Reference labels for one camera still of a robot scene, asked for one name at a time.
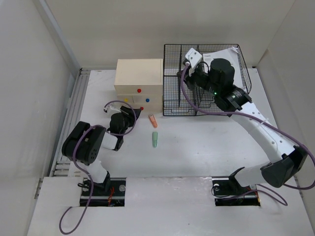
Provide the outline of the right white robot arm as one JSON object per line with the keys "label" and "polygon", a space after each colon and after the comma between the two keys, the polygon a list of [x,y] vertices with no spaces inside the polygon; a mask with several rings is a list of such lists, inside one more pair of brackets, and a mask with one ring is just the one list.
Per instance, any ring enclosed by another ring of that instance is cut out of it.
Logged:
{"label": "right white robot arm", "polygon": [[[226,59],[215,59],[202,69],[202,60],[184,60],[184,69],[178,72],[181,90],[188,103],[207,115],[228,116],[240,124],[266,153],[269,161],[254,167],[241,167],[229,176],[228,188],[238,194],[247,186],[261,183],[280,188],[299,172],[307,157],[314,155],[296,138],[274,127],[265,118],[252,98],[234,85],[234,67]],[[186,89],[195,85],[213,92],[215,104],[221,112],[208,112],[196,106],[188,97]]]}

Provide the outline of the white instruction booklet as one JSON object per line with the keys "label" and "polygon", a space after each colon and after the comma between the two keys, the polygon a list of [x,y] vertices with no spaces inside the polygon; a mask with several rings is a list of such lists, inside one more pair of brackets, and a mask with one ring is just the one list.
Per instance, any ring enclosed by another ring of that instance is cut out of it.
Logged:
{"label": "white instruction booklet", "polygon": [[230,62],[231,66],[234,67],[234,85],[239,88],[242,88],[244,91],[247,91],[246,84],[243,82],[241,75],[241,67],[239,63],[239,50],[237,47],[230,47],[224,50],[212,52],[212,53],[203,53],[203,60],[210,65],[214,59],[226,59]]}

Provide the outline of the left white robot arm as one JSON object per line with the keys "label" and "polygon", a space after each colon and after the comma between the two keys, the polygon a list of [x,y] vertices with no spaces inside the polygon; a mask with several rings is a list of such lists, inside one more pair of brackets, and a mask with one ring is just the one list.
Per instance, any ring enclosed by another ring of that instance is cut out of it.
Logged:
{"label": "left white robot arm", "polygon": [[134,128],[142,110],[142,107],[107,104],[104,112],[110,117],[108,128],[80,121],[64,141],[62,155],[79,170],[84,170],[89,178],[84,185],[87,188],[93,186],[94,193],[105,195],[110,190],[110,174],[97,159],[100,148],[118,151],[124,143],[124,135]]}

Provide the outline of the orange highlighter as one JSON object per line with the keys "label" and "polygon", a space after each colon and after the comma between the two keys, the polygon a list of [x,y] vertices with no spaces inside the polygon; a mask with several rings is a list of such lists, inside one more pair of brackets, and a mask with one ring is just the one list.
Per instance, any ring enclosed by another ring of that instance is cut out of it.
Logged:
{"label": "orange highlighter", "polygon": [[148,115],[148,117],[149,117],[149,120],[150,120],[153,128],[157,128],[158,124],[157,124],[157,121],[155,119],[155,116],[153,114],[150,114],[150,115]]}

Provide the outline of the green highlighter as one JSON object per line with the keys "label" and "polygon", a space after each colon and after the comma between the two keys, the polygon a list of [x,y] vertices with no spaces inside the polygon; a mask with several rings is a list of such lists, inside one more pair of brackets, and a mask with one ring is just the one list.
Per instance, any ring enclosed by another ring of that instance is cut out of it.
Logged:
{"label": "green highlighter", "polygon": [[158,132],[153,132],[152,133],[152,145],[154,148],[158,146]]}

